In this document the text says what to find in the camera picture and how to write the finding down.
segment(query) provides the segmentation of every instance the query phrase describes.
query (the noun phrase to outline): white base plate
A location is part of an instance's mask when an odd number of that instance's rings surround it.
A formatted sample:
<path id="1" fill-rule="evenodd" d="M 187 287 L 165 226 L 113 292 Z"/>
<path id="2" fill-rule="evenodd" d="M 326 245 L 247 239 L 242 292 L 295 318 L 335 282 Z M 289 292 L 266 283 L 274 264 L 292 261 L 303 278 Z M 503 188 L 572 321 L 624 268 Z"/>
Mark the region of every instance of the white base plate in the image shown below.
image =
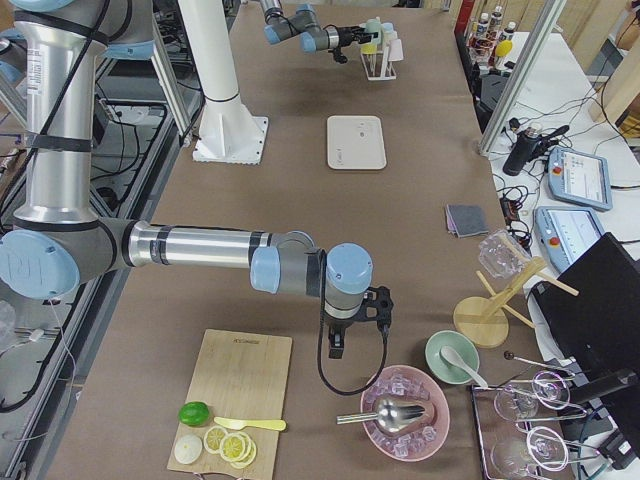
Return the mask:
<path id="1" fill-rule="evenodd" d="M 269 119 L 267 117 L 252 117 L 256 125 L 262 130 L 262 136 L 254 138 L 242 149 L 229 152 L 226 156 L 214 155 L 213 149 L 208 148 L 204 140 L 198 140 L 196 148 L 193 151 L 193 159 L 196 162 L 222 162 L 222 163 L 239 163 L 243 165 L 258 165 L 262 160 L 262 150 L 264 149 L 265 139 L 267 137 L 267 129 L 269 128 Z"/>
<path id="2" fill-rule="evenodd" d="M 335 170 L 382 170 L 386 167 L 380 119 L 369 115 L 329 117 L 327 163 Z"/>

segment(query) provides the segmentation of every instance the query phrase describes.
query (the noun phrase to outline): small bottle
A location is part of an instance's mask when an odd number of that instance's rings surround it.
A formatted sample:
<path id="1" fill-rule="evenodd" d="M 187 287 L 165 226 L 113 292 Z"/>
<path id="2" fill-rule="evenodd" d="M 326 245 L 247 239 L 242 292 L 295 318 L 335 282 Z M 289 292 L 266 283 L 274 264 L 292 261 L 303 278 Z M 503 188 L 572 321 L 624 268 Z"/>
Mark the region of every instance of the small bottle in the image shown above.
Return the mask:
<path id="1" fill-rule="evenodd" d="M 489 14 L 482 13 L 478 26 L 476 27 L 476 36 L 473 42 L 473 60 L 480 65 L 486 65 L 491 57 L 491 41 L 487 38 L 489 30 Z"/>
<path id="2" fill-rule="evenodd" d="M 498 37 L 498 42 L 503 40 L 513 40 L 513 35 L 516 33 L 516 22 L 509 22 L 507 28 L 505 28 Z"/>
<path id="3" fill-rule="evenodd" d="M 489 21 L 489 28 L 487 37 L 489 40 L 495 40 L 498 38 L 498 32 L 502 27 L 502 6 L 496 5 L 495 10 L 491 14 L 491 20 Z"/>
<path id="4" fill-rule="evenodd" d="M 540 132 L 542 132 L 542 125 L 534 122 L 524 132 L 518 134 L 518 141 L 502 167 L 504 173 L 515 177 L 522 171 L 525 164 L 532 160 L 533 151 L 540 141 Z"/>
<path id="5" fill-rule="evenodd" d="M 498 45 L 500 45 L 505 40 L 511 41 L 513 39 L 513 35 L 516 33 L 516 22 L 509 22 L 507 24 L 507 28 L 505 28 L 502 32 L 500 32 L 500 36 L 498 37 L 498 41 L 493 47 L 493 52 L 491 52 L 491 58 L 489 59 L 489 65 L 498 67 L 497 64 L 498 59 L 496 58 L 496 50 Z"/>
<path id="6" fill-rule="evenodd" d="M 476 38 L 476 29 L 478 28 L 478 22 L 475 18 L 472 18 L 467 25 L 467 31 L 465 32 L 465 38 L 467 39 L 467 47 L 473 46 L 473 41 Z"/>
<path id="7" fill-rule="evenodd" d="M 476 26 L 476 38 L 485 38 L 488 30 L 489 14 L 487 12 L 483 12 L 480 14 L 480 20 L 478 20 L 478 25 Z"/>

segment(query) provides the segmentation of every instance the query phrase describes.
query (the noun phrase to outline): yellow butter knife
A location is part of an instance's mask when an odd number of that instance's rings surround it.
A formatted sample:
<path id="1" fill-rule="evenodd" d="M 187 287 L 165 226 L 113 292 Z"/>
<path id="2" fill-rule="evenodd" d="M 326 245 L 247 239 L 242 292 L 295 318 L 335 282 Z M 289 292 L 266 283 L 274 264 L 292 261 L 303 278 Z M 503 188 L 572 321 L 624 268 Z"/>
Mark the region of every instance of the yellow butter knife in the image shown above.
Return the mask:
<path id="1" fill-rule="evenodd" d="M 213 422 L 231 430 L 242 430 L 244 427 L 256 427 L 281 432 L 287 428 L 287 422 L 284 420 L 238 420 L 236 418 L 213 417 Z"/>

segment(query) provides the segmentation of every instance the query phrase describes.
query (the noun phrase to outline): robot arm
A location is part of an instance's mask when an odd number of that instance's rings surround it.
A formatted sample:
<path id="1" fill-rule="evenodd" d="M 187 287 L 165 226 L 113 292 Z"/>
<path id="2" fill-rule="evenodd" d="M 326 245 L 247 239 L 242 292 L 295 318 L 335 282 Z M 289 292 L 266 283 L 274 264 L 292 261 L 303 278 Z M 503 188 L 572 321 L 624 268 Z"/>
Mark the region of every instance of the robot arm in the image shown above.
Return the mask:
<path id="1" fill-rule="evenodd" d="M 348 47 L 353 42 L 371 42 L 378 33 L 369 33 L 360 26 L 336 27 L 320 26 L 315 10 L 308 3 L 302 4 L 295 15 L 285 17 L 280 0 L 260 0 L 264 12 L 264 34 L 267 41 L 275 45 L 291 37 L 300 35 L 300 46 L 304 52 L 329 50 L 338 63 L 346 63 L 347 57 L 342 54 L 342 47 Z"/>
<path id="2" fill-rule="evenodd" d="M 152 54 L 151 1 L 12 2 L 21 9 L 16 27 L 29 49 L 31 160 L 26 202 L 14 213 L 14 230 L 0 241 L 5 283 L 21 295 L 47 299 L 106 272 L 149 263 L 247 268 L 258 290 L 323 297 L 335 358 L 342 352 L 344 329 L 354 321 L 377 321 L 386 335 L 393 303 L 388 290 L 369 286 L 373 267 L 362 247 L 342 244 L 325 256 L 299 232 L 152 226 L 98 217 L 89 206 L 96 58 Z M 377 313 L 368 317 L 371 308 Z"/>

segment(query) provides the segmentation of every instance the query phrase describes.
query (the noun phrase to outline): wine glass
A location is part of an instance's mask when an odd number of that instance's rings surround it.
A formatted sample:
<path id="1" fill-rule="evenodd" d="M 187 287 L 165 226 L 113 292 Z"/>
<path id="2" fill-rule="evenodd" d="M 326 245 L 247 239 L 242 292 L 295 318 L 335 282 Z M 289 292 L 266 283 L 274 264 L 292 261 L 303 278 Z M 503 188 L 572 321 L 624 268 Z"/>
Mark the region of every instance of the wine glass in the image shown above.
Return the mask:
<path id="1" fill-rule="evenodd" d="M 562 438 L 547 427 L 535 427 L 526 438 L 510 437 L 491 450 L 491 463 L 508 480 L 541 476 L 538 467 L 558 472 L 567 466 L 569 451 Z"/>
<path id="2" fill-rule="evenodd" d="M 582 407 L 570 403 L 569 386 L 565 379 L 549 370 L 536 373 L 526 382 L 508 383 L 499 389 L 493 401 L 498 415 L 510 422 L 558 420 L 556 416 L 536 418 L 540 404 L 552 410 L 562 410 L 569 405 L 580 410 L 578 414 L 562 417 L 567 420 L 586 415 Z"/>

